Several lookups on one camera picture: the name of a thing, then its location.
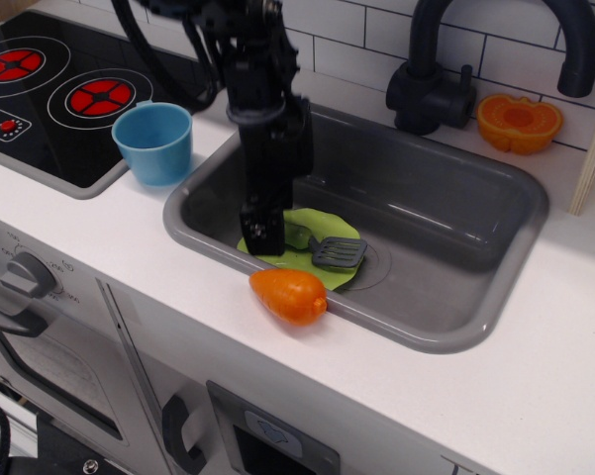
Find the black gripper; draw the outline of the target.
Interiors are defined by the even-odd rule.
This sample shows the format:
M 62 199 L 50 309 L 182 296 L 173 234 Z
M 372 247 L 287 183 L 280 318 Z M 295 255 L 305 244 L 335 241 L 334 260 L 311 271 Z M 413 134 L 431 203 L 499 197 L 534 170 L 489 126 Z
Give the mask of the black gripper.
M 284 209 L 293 205 L 293 181 L 314 166 L 311 103 L 290 95 L 273 105 L 231 93 L 229 119 L 238 125 L 245 158 L 246 194 L 240 223 L 248 252 L 281 255 Z

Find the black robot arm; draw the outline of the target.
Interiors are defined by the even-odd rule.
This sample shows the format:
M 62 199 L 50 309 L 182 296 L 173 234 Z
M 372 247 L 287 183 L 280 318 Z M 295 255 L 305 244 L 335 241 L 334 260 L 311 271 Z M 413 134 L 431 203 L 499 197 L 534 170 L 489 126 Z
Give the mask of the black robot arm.
M 113 4 L 129 40 L 152 74 L 191 112 L 211 106 L 219 89 L 236 124 L 246 165 L 240 223 L 248 252 L 285 250 L 284 211 L 293 182 L 314 166 L 311 104 L 292 91 L 299 70 L 279 1 L 145 1 L 143 7 L 181 23 L 204 71 L 206 91 L 194 96 L 164 67 L 126 1 Z

